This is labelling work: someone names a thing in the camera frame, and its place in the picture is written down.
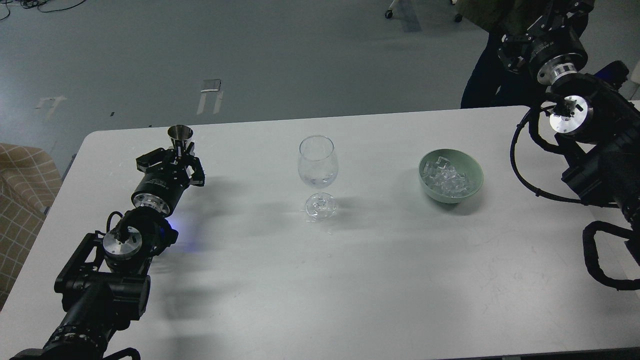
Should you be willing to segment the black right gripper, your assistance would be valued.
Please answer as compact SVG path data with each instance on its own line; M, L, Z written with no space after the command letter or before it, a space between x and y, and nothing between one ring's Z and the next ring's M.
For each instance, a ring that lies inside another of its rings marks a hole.
M531 77L541 85L585 68L588 55L578 34L586 30L594 7L594 0L547 1L537 19L543 34L534 39L528 33L503 35L497 50L503 68L519 75L528 63Z

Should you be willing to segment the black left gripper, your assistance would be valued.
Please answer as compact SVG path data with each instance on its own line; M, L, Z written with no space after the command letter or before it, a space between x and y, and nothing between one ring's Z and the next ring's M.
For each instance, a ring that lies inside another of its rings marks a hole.
M183 153L184 166L173 164L175 159L173 148L156 148L135 159L135 168L143 173L131 195L135 208L149 207L163 217L170 217L189 186L205 186L206 174L195 155L194 142L190 142Z

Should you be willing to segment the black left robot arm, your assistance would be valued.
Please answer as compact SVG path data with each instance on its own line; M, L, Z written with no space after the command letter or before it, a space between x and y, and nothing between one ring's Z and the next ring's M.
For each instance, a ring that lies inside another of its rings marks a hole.
M190 140L173 140L135 160L144 176L131 196L133 208L116 225L86 234L54 283L65 317L41 348L15 360L139 360L133 347L106 355L114 334L146 312L153 259L176 243L169 223L184 191L202 187L205 173Z

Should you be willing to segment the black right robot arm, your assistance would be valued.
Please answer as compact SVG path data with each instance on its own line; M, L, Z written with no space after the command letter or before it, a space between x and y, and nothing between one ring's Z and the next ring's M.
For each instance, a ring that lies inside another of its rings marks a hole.
M592 0L549 0L526 32L503 37L498 49L503 66L514 74L528 71L548 87L544 99L550 103L526 112L510 142L509 160L519 182L537 197L620 209L630 228L599 220L586 225L583 259L589 275L600 284L618 291L637 291L638 279L615 279L605 274L595 241L599 231L619 237L633 259L639 260L640 115L619 92L629 75L622 61L613 61L595 74L581 72L588 55L572 21L592 9ZM576 198L544 191L522 176L515 147L526 126L542 150L564 157L567 170L561 179Z

